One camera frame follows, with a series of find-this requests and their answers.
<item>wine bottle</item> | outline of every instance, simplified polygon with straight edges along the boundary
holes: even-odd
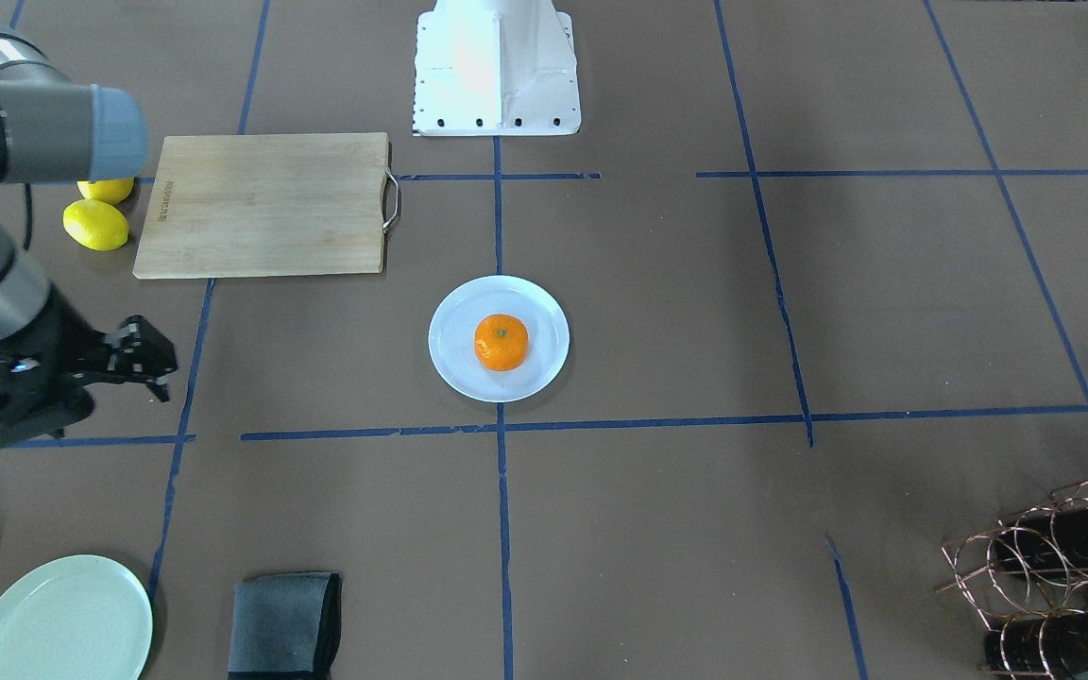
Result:
[[[1018,527],[1031,531],[1002,533],[993,543],[994,568],[1022,576],[1025,562],[1031,571],[1061,571],[1065,567],[1061,561],[1063,555],[1071,567],[1088,571],[1088,507],[1055,512],[1054,519],[1053,516],[1023,519]]]
[[[985,660],[994,671],[1049,671],[1059,679],[1088,680],[1088,614],[1015,620],[1005,626],[1005,644],[1001,630],[993,630],[985,636]]]

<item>light green plate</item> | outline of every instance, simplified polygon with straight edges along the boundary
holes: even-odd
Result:
[[[137,680],[152,633],[150,599],[124,565],[61,558],[0,597],[0,680]]]

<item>lemon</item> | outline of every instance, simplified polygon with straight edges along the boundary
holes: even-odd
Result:
[[[133,194],[133,177],[125,180],[104,180],[102,182],[79,182],[78,190],[83,198],[95,198],[96,201],[103,201],[115,206],[124,201]]]
[[[128,220],[95,198],[74,201],[61,213],[65,233],[91,250],[115,250],[128,240]]]

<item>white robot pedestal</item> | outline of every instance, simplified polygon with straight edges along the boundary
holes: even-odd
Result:
[[[573,134],[573,21],[552,0],[437,0],[419,17],[413,133]]]

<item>wooden cutting board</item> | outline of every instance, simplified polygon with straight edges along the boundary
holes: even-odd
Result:
[[[375,274],[388,134],[166,137],[137,279]]]

